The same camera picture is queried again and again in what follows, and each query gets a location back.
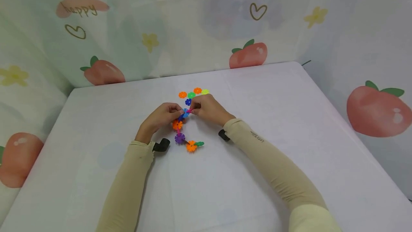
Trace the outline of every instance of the right hand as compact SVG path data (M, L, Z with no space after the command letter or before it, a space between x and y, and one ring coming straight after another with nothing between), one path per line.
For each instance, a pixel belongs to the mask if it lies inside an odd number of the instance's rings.
M211 94L194 97L190 109L192 110L192 114L222 127L227 121L236 118L227 112Z

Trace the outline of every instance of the snowflake building block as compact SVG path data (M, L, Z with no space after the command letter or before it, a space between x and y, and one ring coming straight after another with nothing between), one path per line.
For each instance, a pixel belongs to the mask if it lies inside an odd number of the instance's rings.
M175 136L175 142L176 142L177 144L183 144L183 143L185 142L185 140L186 140L186 137L185 137L185 135L182 134L182 133L179 133L179 134L177 134L177 135Z
M188 143L186 144L186 150L192 153L196 149L197 149L197 145L195 145L195 141L188 141Z
M181 99L186 98L186 96L187 96L187 93L184 92L184 91L181 91L181 92L179 93L179 98L181 98Z
M184 113L182 114L183 118L187 118L189 116L189 110L188 109L183 109Z
M202 89L201 89L201 88L195 88L195 89L193 90L193 92L194 92L195 94L201 94Z
M196 97L196 94L194 92L189 92L189 94L187 94L187 97L189 99L193 99L194 97Z
M172 126L173 126L173 129L175 129L175 130L179 129L180 130L183 127L183 122L179 121L179 120L175 120L175 121L173 121Z

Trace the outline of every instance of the orange snowflake piece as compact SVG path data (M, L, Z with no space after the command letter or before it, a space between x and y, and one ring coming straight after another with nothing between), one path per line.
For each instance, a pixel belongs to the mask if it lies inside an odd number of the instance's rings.
M201 94L201 93L202 93L202 89L198 87L198 88L195 88L195 89L193 90L193 92L196 93L196 94Z
M179 120L174 120L172 126L173 126L173 129L180 130L183 127L183 122Z
M187 96L187 93L185 91L179 92L179 98L184 99L186 98L186 96Z
M186 144L186 149L188 152L192 153L197 149L197 145L195 145L195 141L188 141Z

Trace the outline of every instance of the white table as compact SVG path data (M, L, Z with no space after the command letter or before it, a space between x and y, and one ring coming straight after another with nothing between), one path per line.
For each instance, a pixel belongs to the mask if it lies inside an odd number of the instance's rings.
M344 231L410 231L412 205L295 62L78 88L0 232L94 231L140 123L180 91L209 89L314 182ZM287 231L289 212L252 163L191 116L149 172L137 231Z

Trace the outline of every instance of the fabric wall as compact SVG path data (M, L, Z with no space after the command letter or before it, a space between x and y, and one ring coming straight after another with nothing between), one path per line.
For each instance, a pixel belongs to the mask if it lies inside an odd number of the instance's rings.
M326 0L4 0L76 87L292 61Z
M0 14L0 224L72 86Z
M0 88L18 122L0 142L25 126L44 142L69 84L299 61L412 197L410 1L0 0L3 76L28 73Z
M298 58L311 60L306 71L409 199L411 2L329 0L325 22Z

